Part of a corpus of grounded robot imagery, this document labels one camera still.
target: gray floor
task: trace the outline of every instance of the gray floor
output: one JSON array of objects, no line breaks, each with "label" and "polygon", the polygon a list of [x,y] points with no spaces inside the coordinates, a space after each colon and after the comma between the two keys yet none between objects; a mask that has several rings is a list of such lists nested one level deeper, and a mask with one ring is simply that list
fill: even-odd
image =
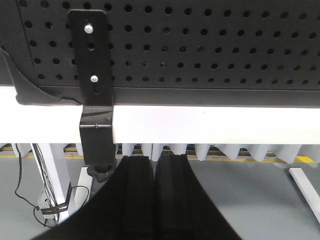
[{"label": "gray floor", "polygon": [[[77,184],[83,160],[67,159],[71,184]],[[191,161],[211,199],[244,240],[315,240],[320,226],[291,177],[288,165],[268,162]],[[320,193],[318,164],[302,167]],[[0,158],[0,240],[27,240],[47,230],[32,207],[14,194],[18,160]],[[42,182],[34,159],[23,159],[19,193],[36,203]]]}]

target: mounting bracket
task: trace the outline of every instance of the mounting bracket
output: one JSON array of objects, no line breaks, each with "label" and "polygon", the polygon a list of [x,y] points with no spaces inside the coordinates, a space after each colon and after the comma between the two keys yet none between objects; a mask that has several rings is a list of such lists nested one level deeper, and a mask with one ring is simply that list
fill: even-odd
[{"label": "mounting bracket", "polygon": [[107,15],[102,10],[70,10],[68,19],[83,97],[80,136],[84,160],[94,166],[88,173],[103,181],[116,166]]}]

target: perforated metal sheet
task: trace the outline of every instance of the perforated metal sheet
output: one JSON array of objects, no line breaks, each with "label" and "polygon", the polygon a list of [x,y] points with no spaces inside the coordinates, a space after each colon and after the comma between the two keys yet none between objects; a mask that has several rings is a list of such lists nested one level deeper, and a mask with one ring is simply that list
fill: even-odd
[{"label": "perforated metal sheet", "polygon": [[114,87],[320,90],[318,0],[20,0],[37,86],[78,86],[67,13],[104,9]]}]

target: bolt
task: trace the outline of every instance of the bolt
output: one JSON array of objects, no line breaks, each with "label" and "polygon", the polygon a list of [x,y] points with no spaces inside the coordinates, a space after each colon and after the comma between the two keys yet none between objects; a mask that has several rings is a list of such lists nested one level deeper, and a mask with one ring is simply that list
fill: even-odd
[{"label": "bolt", "polygon": [[97,83],[99,81],[99,78],[96,75],[92,75],[90,77],[90,81],[93,82],[93,83]]},{"label": "bolt", "polygon": [[85,26],[84,26],[84,31],[87,33],[87,34],[92,34],[94,32],[94,27],[90,24],[90,23],[87,23]]}]

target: cable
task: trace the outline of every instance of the cable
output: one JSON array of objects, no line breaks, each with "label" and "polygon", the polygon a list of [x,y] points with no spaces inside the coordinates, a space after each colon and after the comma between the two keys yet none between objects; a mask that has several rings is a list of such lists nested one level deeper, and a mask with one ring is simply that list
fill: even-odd
[{"label": "cable", "polygon": [[33,216],[34,216],[35,220],[37,220],[38,223],[40,223],[40,224],[41,224],[42,226],[44,226],[44,227],[51,228],[50,226],[48,226],[48,225],[46,224],[46,223],[47,223],[47,220],[45,220],[45,222],[42,223],[42,222],[37,218],[37,216],[36,216],[36,210],[37,210],[37,211],[40,210],[39,206],[36,206],[36,205],[32,204],[32,203],[31,203],[29,200],[27,200],[25,197],[23,197],[23,196],[21,196],[21,195],[19,195],[19,194],[17,193],[17,191],[18,191],[18,189],[19,189],[19,187],[20,187],[20,184],[21,184],[21,179],[22,179],[22,156],[21,156],[21,152],[20,152],[20,150],[19,150],[19,147],[18,147],[18,144],[17,144],[17,143],[15,144],[15,148],[16,148],[16,150],[17,150],[17,152],[18,152],[18,159],[19,159],[19,179],[18,179],[18,184],[17,184],[17,186],[16,186],[16,189],[15,189],[15,191],[14,191],[14,194],[15,194],[18,198],[26,201],[29,205],[31,205],[31,206],[33,207]]},{"label": "cable", "polygon": [[85,205],[86,201],[88,200],[88,197],[89,197],[89,194],[90,194],[90,190],[86,186],[82,186],[82,185],[77,185],[77,186],[73,186],[72,187],[72,189],[75,189],[75,188],[85,188],[88,191],[88,193],[87,193],[87,195],[85,197],[85,200],[83,201],[83,203],[81,205],[81,207],[83,207]]}]

